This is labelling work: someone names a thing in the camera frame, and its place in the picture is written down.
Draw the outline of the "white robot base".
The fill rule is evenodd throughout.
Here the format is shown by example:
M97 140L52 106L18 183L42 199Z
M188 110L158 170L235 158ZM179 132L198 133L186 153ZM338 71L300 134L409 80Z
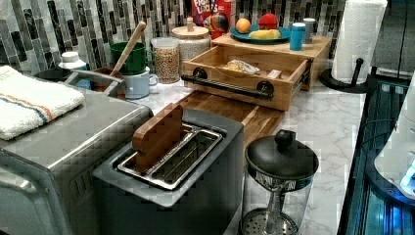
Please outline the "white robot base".
M411 78L396 127L374 161L378 173L411 204L415 200L415 77Z

